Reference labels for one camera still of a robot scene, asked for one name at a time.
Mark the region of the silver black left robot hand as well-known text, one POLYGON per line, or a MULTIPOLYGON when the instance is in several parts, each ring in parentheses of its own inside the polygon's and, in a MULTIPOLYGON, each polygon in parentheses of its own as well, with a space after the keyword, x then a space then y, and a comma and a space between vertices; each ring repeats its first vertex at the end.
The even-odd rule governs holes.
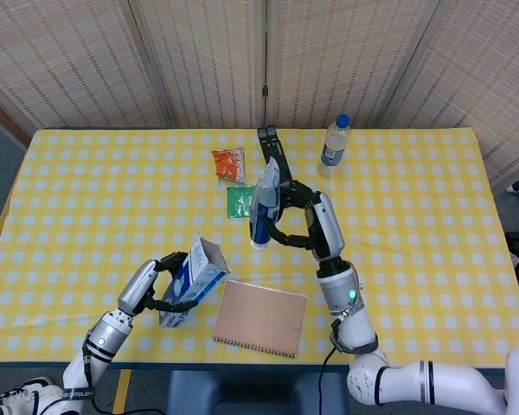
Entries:
POLYGON ((134 317, 145 309, 181 314, 196 307, 196 300, 169 303, 154 298, 154 283, 158 274, 168 271, 174 277, 187 256, 186 252, 173 252, 159 260, 150 259, 144 262, 121 291, 118 308, 128 316, 134 317))

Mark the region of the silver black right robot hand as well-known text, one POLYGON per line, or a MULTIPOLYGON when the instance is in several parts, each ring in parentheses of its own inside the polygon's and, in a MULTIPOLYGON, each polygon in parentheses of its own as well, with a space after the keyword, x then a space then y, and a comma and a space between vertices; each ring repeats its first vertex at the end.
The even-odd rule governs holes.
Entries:
POLYGON ((302 209, 308 233, 285 234, 277 229, 274 220, 265 218, 262 223, 272 239, 283 246, 311 251, 319 263, 341 258, 344 238, 327 194, 292 180, 282 188, 280 207, 282 211, 286 208, 302 209))

